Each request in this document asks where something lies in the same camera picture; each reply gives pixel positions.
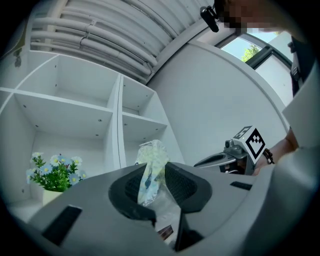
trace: white flower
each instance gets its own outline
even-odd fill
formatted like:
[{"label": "white flower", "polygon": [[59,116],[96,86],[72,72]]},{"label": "white flower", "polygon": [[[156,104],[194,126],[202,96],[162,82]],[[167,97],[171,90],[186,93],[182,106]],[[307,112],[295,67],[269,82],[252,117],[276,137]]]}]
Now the white flower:
[{"label": "white flower", "polygon": [[74,156],[71,158],[71,160],[77,165],[77,166],[81,166],[82,164],[82,159],[79,156]]},{"label": "white flower", "polygon": [[33,152],[32,153],[32,158],[37,158],[39,156],[42,156],[44,153],[40,153],[40,152]]},{"label": "white flower", "polygon": [[57,167],[59,165],[58,155],[55,154],[50,158],[50,165]]}]

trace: flower pot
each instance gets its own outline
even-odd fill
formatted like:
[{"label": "flower pot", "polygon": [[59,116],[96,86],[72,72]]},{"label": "flower pot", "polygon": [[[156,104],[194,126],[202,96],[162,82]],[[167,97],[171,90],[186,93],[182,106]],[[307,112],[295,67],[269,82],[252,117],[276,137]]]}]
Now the flower pot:
[{"label": "flower pot", "polygon": [[60,196],[62,192],[55,192],[50,190],[43,190],[43,197],[42,197],[42,205],[45,206],[47,203],[50,203],[53,199]]}]

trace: tree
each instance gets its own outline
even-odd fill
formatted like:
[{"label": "tree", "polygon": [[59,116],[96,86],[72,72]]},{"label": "tree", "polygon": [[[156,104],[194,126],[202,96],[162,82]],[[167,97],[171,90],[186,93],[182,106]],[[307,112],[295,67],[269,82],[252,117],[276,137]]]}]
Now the tree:
[{"label": "tree", "polygon": [[248,49],[244,49],[244,56],[241,57],[241,60],[243,62],[246,62],[247,60],[251,59],[254,55],[256,55],[259,51],[260,49],[257,46],[251,44]]}]

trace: bracelet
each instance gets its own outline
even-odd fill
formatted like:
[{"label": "bracelet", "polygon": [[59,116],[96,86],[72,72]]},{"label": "bracelet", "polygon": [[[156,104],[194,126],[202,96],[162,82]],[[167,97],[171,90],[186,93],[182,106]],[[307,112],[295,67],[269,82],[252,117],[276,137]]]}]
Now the bracelet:
[{"label": "bracelet", "polygon": [[267,163],[268,163],[269,165],[275,164],[274,159],[273,159],[273,157],[272,157],[273,154],[271,153],[271,151],[270,151],[269,149],[266,148],[266,149],[263,151],[262,154],[265,156],[266,161],[267,161]]}]

